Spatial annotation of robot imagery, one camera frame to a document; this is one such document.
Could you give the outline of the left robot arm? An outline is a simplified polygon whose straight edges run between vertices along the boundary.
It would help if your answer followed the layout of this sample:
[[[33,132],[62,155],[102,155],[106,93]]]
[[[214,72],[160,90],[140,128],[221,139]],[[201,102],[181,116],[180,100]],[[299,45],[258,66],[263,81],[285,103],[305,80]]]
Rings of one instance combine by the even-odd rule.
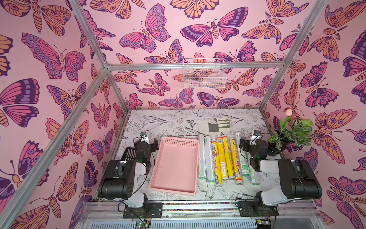
[[[157,139],[149,143],[146,138],[137,138],[134,147],[127,147],[120,160],[108,162],[98,187],[98,198],[122,201],[133,210],[146,210],[148,198],[142,192],[146,181],[139,185],[138,178],[147,178],[154,166],[151,158],[158,149]]]

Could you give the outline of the white green plastic wrap roll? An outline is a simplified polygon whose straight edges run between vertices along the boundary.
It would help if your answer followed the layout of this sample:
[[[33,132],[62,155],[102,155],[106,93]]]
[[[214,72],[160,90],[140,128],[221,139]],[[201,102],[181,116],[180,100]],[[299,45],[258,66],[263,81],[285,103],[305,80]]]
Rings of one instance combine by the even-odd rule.
[[[236,140],[236,148],[237,148],[237,152],[238,152],[238,156],[239,156],[240,171],[241,171],[242,177],[246,178],[246,179],[250,179],[248,161],[246,159],[246,156],[244,156],[244,154],[242,153],[241,148],[240,148],[240,141],[241,141],[242,134],[241,134],[241,132],[235,132],[234,136],[235,136],[235,140]]]
[[[215,183],[215,172],[213,163],[213,150],[212,142],[209,136],[204,137],[205,143],[205,161],[206,161],[206,171],[207,171],[207,182]]]

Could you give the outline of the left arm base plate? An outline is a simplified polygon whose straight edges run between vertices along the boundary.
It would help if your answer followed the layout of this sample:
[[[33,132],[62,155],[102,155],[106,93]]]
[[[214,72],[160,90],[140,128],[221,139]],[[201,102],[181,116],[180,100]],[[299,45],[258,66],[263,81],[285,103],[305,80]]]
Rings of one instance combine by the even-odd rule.
[[[140,208],[125,207],[123,218],[124,219],[154,219],[161,218],[163,213],[163,204],[161,202],[149,202],[144,204]]]

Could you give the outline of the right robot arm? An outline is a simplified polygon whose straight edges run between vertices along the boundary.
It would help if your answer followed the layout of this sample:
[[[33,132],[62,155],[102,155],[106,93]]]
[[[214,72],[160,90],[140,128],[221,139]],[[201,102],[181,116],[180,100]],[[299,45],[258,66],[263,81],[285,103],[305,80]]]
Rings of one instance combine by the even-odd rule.
[[[304,159],[267,159],[271,151],[263,139],[240,139],[239,149],[250,154],[249,164],[256,172],[279,176],[279,185],[257,192],[255,207],[276,207],[295,200],[320,199],[323,191],[308,161]]]

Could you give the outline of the white red-label wrap roll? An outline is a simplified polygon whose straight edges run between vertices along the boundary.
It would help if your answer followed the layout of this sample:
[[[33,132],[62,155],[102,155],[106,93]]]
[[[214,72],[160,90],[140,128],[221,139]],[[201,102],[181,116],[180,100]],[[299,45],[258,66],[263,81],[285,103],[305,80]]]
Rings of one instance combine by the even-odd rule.
[[[253,169],[252,167],[252,163],[249,160],[249,173],[250,173],[250,182],[252,185],[254,186],[258,186],[260,185],[259,181],[258,181],[258,174],[257,172]]]

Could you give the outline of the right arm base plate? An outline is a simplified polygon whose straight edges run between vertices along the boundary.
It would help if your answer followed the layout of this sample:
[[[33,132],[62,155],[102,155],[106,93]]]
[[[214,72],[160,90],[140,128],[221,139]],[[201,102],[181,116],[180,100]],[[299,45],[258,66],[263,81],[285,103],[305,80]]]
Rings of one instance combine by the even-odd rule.
[[[240,199],[235,202],[241,217],[277,217],[279,216],[276,207],[261,207],[256,205],[253,201],[245,201]]]

